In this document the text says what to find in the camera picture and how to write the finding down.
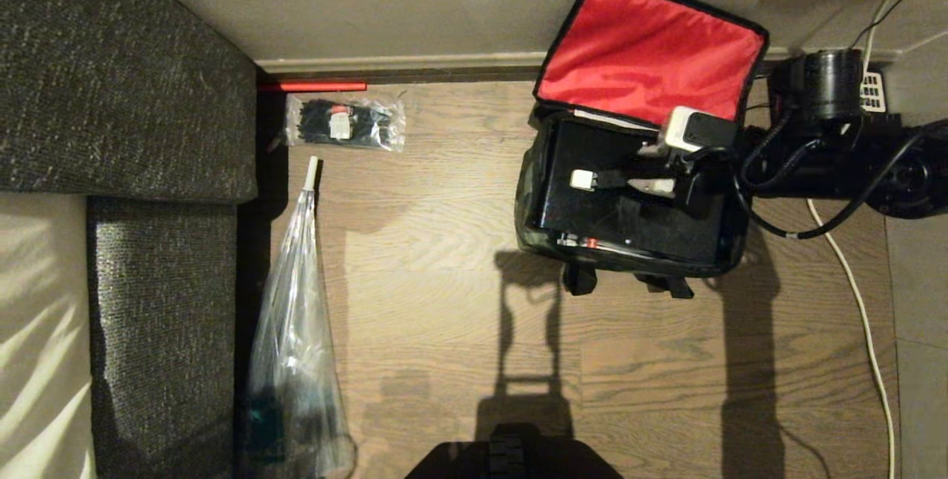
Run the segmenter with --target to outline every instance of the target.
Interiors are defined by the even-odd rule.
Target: white label
[[[338,139],[338,141],[348,141],[352,138],[353,128],[349,124],[348,113],[333,113],[329,117],[329,138]]]
[[[595,121],[606,122],[606,124],[612,124],[612,125],[617,125],[619,127],[625,127],[626,129],[643,129],[644,131],[658,132],[657,129],[653,127],[646,127],[644,125],[634,124],[634,122],[625,121],[625,119],[607,117],[606,115],[597,115],[589,111],[583,111],[582,109],[573,110],[573,115],[575,115],[576,118],[595,119]]]

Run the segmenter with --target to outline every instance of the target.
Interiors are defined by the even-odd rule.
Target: clear plastic bag
[[[401,152],[405,147],[405,108],[397,100],[330,100],[319,94],[288,94],[287,144],[313,143]]]
[[[342,478],[355,466],[316,239],[317,158],[264,288],[250,357],[241,475]]]

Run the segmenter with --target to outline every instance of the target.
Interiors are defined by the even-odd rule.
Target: open bag flap
[[[656,128],[678,105],[737,119],[768,39],[695,0],[576,0],[534,96]]]

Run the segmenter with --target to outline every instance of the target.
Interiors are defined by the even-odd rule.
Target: red stick
[[[356,92],[365,90],[365,82],[281,81],[277,84],[258,84],[261,92]]]

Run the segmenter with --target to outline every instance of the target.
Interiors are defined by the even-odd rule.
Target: gray fabric sofa
[[[176,0],[3,0],[0,191],[88,195],[102,477],[233,474],[251,60]]]

